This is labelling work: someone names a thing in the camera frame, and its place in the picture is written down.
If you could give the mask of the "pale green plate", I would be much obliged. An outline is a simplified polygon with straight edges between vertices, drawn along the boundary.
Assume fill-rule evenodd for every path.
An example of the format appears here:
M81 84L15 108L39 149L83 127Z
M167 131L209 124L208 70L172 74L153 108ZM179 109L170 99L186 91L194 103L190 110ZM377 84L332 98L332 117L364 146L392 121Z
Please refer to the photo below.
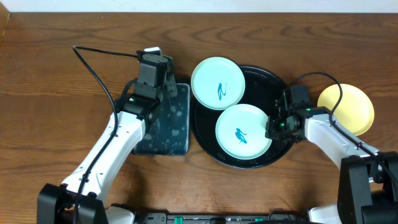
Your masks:
M245 78L232 60L210 57L201 61L191 77L196 100L211 110L225 110L236 105L244 95Z
M238 104L224 110L215 126L216 140L228 155L250 160L263 155L272 140L265 137L268 115L249 104Z

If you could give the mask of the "round black tray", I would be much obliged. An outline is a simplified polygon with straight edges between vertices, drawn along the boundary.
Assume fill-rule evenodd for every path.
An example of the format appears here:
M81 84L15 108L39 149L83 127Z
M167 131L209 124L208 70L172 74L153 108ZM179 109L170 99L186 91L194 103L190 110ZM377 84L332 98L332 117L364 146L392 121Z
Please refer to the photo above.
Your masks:
M240 103L258 107L265 114L276 116L278 109L275 101L282 96L287 87L285 82L274 73L256 66L241 65L246 89ZM272 141L268 150L261 156L250 160L241 160L228 155L216 140L216 121L221 111L206 108L195 98L190 103L190 127L201 146L214 160L227 166L240 169L255 169L268 166L284 156L293 146L292 141Z

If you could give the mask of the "yellow plate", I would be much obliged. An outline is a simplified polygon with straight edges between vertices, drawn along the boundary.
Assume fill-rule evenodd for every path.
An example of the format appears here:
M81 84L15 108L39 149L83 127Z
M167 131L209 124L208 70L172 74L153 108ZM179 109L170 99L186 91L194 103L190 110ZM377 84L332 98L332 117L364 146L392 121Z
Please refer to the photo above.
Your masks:
M359 88L341 84L343 97L333 113L337 120L354 135L364 134L373 124L374 107L369 97ZM340 97L337 84L324 89L318 97L317 106L332 110Z

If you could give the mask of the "green yellow sponge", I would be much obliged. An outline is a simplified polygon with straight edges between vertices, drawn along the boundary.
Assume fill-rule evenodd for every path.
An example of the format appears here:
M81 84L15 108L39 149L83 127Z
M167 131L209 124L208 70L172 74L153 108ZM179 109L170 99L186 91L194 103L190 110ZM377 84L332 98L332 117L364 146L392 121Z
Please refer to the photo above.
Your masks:
M164 55L164 57L168 60L168 62L167 62L167 73L174 74L173 58L169 57L167 55Z

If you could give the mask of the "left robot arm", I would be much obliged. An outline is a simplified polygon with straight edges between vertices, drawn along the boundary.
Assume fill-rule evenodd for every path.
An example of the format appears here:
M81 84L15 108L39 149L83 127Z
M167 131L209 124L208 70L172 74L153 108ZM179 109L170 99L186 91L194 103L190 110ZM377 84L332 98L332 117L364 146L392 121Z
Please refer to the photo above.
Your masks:
M111 101L107 127L83 162L61 185L46 184L37 199L37 223L134 223L135 213L104 203L127 157L160 119L161 103L176 96L172 58L138 51L139 76Z

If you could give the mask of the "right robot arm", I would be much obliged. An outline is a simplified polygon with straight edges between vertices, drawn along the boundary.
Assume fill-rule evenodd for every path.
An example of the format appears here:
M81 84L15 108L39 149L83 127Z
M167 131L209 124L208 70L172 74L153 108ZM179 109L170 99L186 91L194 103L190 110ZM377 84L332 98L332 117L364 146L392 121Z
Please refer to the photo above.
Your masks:
M344 128L325 107L270 116L265 136L318 146L339 168L338 199L309 210L314 223L397 223L397 153L381 152Z

